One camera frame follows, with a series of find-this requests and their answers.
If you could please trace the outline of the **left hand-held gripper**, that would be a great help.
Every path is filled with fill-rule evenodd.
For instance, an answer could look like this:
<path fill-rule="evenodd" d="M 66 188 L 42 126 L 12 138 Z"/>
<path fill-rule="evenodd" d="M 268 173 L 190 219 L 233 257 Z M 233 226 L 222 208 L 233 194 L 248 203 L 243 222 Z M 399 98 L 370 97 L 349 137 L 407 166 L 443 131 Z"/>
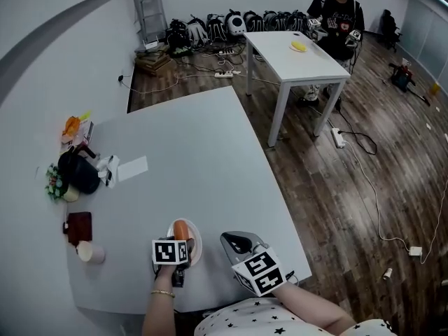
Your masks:
<path fill-rule="evenodd" d="M 155 278 L 162 266 L 175 266 L 171 276 L 171 284 L 182 288 L 185 281 L 185 270 L 191 266 L 195 256 L 195 240 L 177 240 L 174 237 L 152 241 L 152 265 Z"/>

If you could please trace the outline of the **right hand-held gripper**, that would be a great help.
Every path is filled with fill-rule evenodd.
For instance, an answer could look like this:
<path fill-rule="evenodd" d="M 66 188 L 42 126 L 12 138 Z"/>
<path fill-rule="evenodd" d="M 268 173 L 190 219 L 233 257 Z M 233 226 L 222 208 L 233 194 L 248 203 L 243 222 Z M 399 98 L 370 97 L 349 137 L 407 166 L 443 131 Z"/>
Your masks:
<path fill-rule="evenodd" d="M 270 294 L 284 284 L 284 271 L 274 252 L 258 235 L 231 231 L 220 242 L 238 282 L 257 297 Z"/>

